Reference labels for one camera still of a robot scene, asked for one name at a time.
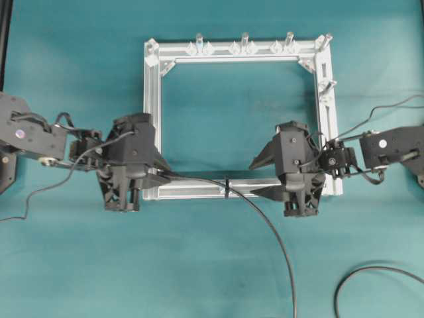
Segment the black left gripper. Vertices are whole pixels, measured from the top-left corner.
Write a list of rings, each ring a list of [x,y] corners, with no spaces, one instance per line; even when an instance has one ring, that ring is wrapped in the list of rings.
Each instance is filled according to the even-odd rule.
[[[104,206],[110,211],[138,211],[140,192],[164,186],[184,176],[171,167],[156,149],[156,130],[148,113],[135,113],[113,121],[103,148],[104,166],[97,170]],[[152,174],[151,168],[167,172]]]

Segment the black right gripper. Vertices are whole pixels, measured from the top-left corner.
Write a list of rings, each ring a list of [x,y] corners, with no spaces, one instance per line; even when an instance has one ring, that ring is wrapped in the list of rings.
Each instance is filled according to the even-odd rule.
[[[286,217],[310,217],[318,214],[325,185],[325,174],[315,161],[318,151],[307,137],[307,125],[290,121],[278,125],[278,132],[255,156],[249,170],[275,164],[281,185],[251,190],[250,193],[284,204]]]

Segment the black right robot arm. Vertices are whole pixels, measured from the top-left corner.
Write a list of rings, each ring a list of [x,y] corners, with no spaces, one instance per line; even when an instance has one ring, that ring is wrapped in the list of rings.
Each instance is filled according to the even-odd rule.
[[[254,189],[252,194],[284,203],[286,217],[308,217],[318,213],[326,178],[350,177],[351,169],[378,185],[384,181],[387,166],[400,163],[423,184],[422,126],[366,132],[355,138],[360,143],[364,169],[359,168],[354,148],[346,147],[344,139],[329,140],[318,149],[307,125],[296,121],[278,125],[272,140],[249,168],[274,165],[280,184]]]

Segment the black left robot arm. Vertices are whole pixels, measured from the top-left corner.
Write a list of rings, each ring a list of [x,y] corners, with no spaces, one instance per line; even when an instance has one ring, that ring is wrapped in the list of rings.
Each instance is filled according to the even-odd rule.
[[[24,156],[71,172],[94,171],[106,210],[138,211],[141,191],[167,185],[177,176],[157,149],[155,136],[148,113],[115,119],[103,139],[101,131],[75,127],[66,112],[49,123],[24,99],[1,94],[1,191],[15,182],[18,157]]]

